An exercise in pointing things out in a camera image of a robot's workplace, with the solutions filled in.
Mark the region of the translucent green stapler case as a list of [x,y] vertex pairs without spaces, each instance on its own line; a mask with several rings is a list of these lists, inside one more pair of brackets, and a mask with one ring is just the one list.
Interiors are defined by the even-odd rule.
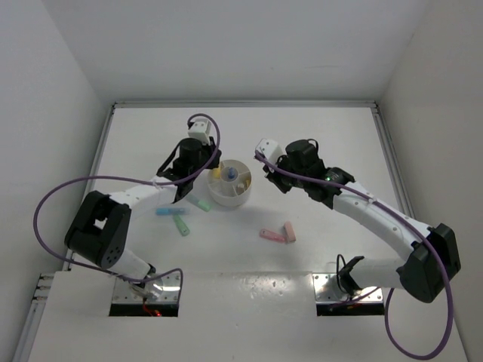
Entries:
[[178,232],[183,236],[186,237],[189,235],[190,230],[187,224],[183,221],[182,217],[179,214],[173,215],[173,221],[175,226],[177,227]]

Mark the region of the green highlighter pen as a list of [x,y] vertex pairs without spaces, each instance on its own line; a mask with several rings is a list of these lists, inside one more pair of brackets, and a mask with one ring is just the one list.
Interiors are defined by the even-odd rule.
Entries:
[[207,201],[204,201],[194,195],[191,195],[191,194],[187,195],[186,200],[190,204],[196,206],[197,208],[199,208],[200,210],[203,210],[204,212],[209,212],[211,210],[211,206]]

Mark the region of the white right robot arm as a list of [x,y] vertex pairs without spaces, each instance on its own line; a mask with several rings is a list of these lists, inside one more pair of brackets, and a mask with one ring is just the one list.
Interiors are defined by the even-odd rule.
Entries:
[[353,257],[336,276],[343,294],[354,296],[375,284],[406,290],[431,303],[445,281],[460,271],[456,235],[449,226],[432,227],[377,200],[350,173],[325,166],[315,140],[296,140],[281,148],[276,141],[263,139],[255,157],[282,193],[302,189],[312,200],[358,222],[397,253],[396,259]]

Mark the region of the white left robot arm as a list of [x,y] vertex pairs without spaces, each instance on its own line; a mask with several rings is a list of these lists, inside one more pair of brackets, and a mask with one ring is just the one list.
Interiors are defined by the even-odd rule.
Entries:
[[130,221],[157,207],[181,201],[192,191],[198,171],[218,167],[220,156],[213,137],[179,141],[148,183],[110,194],[89,192],[64,244],[102,270],[138,282],[147,279],[154,268],[126,248]]

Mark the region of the light blue eraser case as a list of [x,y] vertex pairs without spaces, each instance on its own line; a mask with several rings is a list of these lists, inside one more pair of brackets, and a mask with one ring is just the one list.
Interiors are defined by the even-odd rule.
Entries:
[[159,207],[155,210],[157,216],[186,215],[189,213],[190,209],[187,207]]

